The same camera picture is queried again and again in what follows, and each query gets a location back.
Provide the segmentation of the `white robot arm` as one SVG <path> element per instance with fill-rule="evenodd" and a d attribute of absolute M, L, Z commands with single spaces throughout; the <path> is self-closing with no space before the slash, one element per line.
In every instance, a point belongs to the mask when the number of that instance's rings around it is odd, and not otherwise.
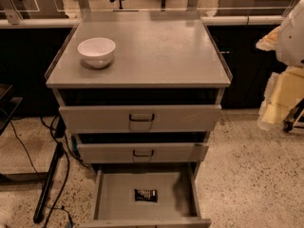
<path fill-rule="evenodd" d="M 282 23 L 259 39 L 256 48 L 273 50 L 286 65 L 269 78 L 257 119 L 263 130 L 282 126 L 291 111 L 304 99 L 304 0 L 300 0 Z"/>

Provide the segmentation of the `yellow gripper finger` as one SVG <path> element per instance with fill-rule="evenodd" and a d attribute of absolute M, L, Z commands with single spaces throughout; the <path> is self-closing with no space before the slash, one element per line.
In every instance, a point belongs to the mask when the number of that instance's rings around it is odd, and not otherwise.
<path fill-rule="evenodd" d="M 283 125 L 293 108 L 304 99 L 304 68 L 288 66 L 282 73 L 271 74 L 264 100 L 258 112 L 257 125 L 271 130 Z"/>
<path fill-rule="evenodd" d="M 276 49 L 277 35 L 280 32 L 280 27 L 274 28 L 267 35 L 263 36 L 256 43 L 256 48 L 264 51 Z"/>

